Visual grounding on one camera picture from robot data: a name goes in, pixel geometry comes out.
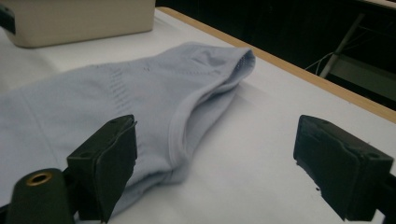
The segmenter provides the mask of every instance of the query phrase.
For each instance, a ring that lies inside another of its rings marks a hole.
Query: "fabric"
[[[194,149],[253,69],[250,49],[188,43],[157,56],[91,65],[0,96],[0,205],[35,170],[66,157],[110,119],[133,114],[138,158],[116,207],[182,181]]]

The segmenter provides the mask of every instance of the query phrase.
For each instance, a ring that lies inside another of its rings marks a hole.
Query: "table edge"
[[[383,105],[380,105],[374,101],[371,101],[367,98],[364,98],[360,95],[358,95],[355,92],[349,91],[345,88],[342,88],[340,86],[337,86],[333,83],[331,83],[330,81],[323,79],[321,77],[317,77],[307,71],[305,71],[304,69],[297,67],[294,64],[288,63],[280,58],[277,58],[276,56],[258,49],[252,45],[249,45],[248,43],[239,40],[231,35],[227,35],[225,33],[223,33],[220,30],[217,30],[209,25],[206,25],[200,21],[197,21],[191,17],[188,17],[178,11],[173,10],[172,8],[169,7],[157,7],[158,10],[160,10],[161,12],[174,17],[175,19],[178,19],[180,21],[183,21],[185,23],[187,23],[188,25],[199,29],[207,34],[213,35],[214,37],[225,41],[233,46],[236,47],[247,47],[247,48],[251,48],[254,52],[254,54],[261,58],[262,60],[267,61],[268,63],[271,63],[317,87],[320,87],[321,89],[328,91],[329,93],[336,95],[350,103],[352,103],[353,105],[357,105],[367,111],[370,111],[373,114],[378,115],[379,117],[383,118],[383,119],[387,119],[393,123],[396,123],[396,111],[391,110]]]

